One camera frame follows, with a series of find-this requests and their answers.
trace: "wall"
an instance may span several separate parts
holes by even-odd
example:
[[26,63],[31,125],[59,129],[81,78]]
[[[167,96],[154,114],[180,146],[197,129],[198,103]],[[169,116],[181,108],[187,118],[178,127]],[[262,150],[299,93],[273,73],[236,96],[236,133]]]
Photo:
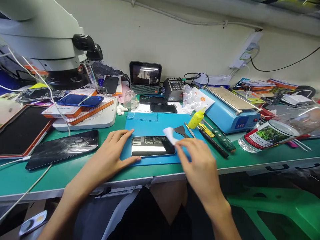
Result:
[[[253,29],[229,25],[189,25],[148,9],[120,0],[57,0],[71,13],[98,43],[104,53],[104,63],[129,75],[129,62],[160,63],[162,81],[168,76],[187,72],[209,75],[229,74],[229,62],[235,57]],[[194,21],[217,21],[225,16],[194,10],[159,1],[147,2],[180,17]],[[305,57],[320,45],[320,39],[309,35],[266,27],[259,44],[261,51],[254,60],[262,70],[289,65]],[[241,77],[267,80],[271,77],[320,89],[320,51],[292,67],[263,73],[251,64],[232,79]]]

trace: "green screwdriver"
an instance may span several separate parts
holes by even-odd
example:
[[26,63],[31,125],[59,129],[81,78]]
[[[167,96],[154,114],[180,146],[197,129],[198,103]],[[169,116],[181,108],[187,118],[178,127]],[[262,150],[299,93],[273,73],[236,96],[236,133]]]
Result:
[[218,139],[218,142],[225,147],[225,149],[228,152],[234,152],[236,150],[236,147],[233,145],[233,143],[226,137],[224,137],[217,128],[213,128],[210,126],[210,124],[206,120],[202,120],[203,124],[206,123],[212,130],[211,132],[215,134],[215,137]]

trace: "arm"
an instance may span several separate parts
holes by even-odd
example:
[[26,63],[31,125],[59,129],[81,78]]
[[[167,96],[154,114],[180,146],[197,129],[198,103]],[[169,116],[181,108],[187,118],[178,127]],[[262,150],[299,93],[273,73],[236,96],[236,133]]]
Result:
[[133,131],[119,130],[109,133],[98,151],[66,186],[61,201],[40,234],[39,240],[72,239],[78,211],[89,194],[121,169],[141,160],[141,157],[120,160],[123,146]]
[[[187,148],[192,162],[189,162],[181,146]],[[186,177],[211,219],[215,238],[241,239],[231,207],[222,194],[216,160],[209,147],[201,140],[184,138],[177,142],[176,149]]]

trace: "blue smartphone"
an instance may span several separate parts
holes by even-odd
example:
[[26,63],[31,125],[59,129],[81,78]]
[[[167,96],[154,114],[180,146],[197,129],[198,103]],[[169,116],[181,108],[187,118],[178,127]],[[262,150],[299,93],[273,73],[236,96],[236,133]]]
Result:
[[[77,94],[69,94],[63,98],[61,98],[57,104],[58,105],[66,105],[66,106],[78,106],[84,99],[88,96],[86,95],[77,95]],[[81,107],[97,107],[103,100],[103,97],[100,96],[91,96],[83,103],[80,104]]]

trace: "glass jar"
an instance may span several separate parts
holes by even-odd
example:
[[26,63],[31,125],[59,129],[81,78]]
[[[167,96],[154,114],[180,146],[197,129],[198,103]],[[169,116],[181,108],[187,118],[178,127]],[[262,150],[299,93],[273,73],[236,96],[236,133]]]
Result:
[[123,106],[128,109],[136,109],[139,105],[139,101],[137,99],[136,94],[133,90],[128,90],[124,95]]

